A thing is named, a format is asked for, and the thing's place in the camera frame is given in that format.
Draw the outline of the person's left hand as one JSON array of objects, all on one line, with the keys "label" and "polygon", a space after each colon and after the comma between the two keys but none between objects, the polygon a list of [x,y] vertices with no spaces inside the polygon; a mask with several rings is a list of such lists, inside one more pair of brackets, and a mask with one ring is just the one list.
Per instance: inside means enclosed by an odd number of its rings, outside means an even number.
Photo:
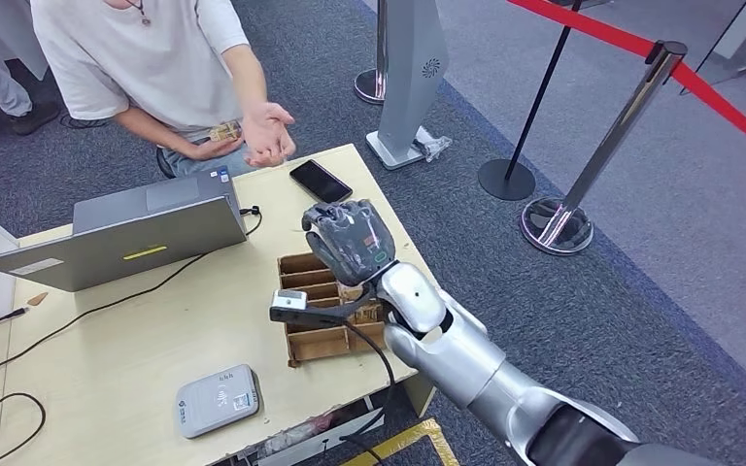
[{"label": "person's left hand", "polygon": [[273,102],[251,104],[244,111],[241,123],[248,152],[244,156],[255,168],[283,164],[296,150],[288,133],[294,118],[282,106]]}]

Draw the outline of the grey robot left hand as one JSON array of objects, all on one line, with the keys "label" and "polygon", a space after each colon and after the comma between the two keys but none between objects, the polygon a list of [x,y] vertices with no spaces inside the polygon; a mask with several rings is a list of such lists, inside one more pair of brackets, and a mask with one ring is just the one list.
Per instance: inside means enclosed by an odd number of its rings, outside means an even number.
[{"label": "grey robot left hand", "polygon": [[312,253],[344,285],[365,283],[395,260],[390,230],[367,199],[317,203],[301,225]]}]

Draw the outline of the person's right hand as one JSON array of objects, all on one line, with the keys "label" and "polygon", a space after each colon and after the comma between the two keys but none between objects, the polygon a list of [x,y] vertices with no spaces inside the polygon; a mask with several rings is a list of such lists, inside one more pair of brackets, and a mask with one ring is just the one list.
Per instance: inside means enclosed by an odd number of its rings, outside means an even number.
[{"label": "person's right hand", "polygon": [[220,125],[213,128],[209,138],[201,143],[187,143],[180,153],[192,160],[209,160],[225,156],[244,144],[242,129],[237,125]]}]

